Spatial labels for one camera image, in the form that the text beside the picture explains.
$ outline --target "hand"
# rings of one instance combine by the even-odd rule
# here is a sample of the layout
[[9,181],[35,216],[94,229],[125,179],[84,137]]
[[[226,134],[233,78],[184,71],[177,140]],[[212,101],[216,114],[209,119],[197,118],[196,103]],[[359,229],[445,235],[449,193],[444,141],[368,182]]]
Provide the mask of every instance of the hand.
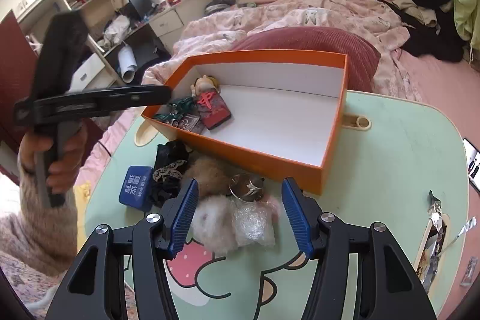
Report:
[[[49,176],[46,184],[52,187],[52,193],[66,193],[74,185],[80,170],[83,152],[87,140],[87,130],[82,124],[80,130],[64,145],[62,160],[54,162],[49,167]],[[28,171],[35,171],[35,152],[48,151],[53,140],[47,136],[27,132],[20,145],[20,162]]]

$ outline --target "open cardboard box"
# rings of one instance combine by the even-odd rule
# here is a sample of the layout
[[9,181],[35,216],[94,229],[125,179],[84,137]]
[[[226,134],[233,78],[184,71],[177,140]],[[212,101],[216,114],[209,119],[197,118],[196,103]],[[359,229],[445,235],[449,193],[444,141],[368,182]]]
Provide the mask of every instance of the open cardboard box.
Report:
[[201,135],[142,116],[169,140],[281,181],[292,176],[321,194],[341,126],[347,55],[301,50],[211,53],[187,58],[167,80],[173,98],[191,95],[198,77],[214,76],[232,113]]

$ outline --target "paper roll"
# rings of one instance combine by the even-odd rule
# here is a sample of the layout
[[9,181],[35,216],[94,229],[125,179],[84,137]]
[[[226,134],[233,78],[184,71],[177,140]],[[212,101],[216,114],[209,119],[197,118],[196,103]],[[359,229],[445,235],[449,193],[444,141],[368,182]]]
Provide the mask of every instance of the paper roll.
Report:
[[135,71],[137,70],[134,51],[131,46],[125,45],[118,53],[121,77],[125,83],[130,83],[134,80]]

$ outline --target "pink strawberry print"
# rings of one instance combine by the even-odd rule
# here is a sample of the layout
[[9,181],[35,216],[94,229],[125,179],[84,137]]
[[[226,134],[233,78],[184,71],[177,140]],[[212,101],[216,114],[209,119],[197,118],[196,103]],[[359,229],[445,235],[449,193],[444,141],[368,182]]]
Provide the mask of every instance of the pink strawberry print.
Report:
[[191,240],[183,246],[183,250],[177,254],[174,260],[167,260],[166,265],[170,275],[181,287],[195,286],[195,275],[197,271],[211,262],[213,253],[204,246]]

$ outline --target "fork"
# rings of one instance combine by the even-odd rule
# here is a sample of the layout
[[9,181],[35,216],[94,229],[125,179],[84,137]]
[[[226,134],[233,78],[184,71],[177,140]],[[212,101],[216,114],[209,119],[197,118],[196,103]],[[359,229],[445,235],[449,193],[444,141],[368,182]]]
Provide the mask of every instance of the fork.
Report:
[[460,233],[455,236],[455,239],[453,239],[449,244],[447,244],[441,251],[440,253],[437,255],[437,257],[439,258],[440,255],[442,255],[445,250],[450,247],[453,243],[455,243],[455,241],[460,237],[462,236],[464,233],[467,233],[470,229],[472,229],[473,227],[475,227],[477,225],[477,217],[476,216],[473,216],[471,217],[467,222],[466,224],[462,227],[462,229],[460,230]]

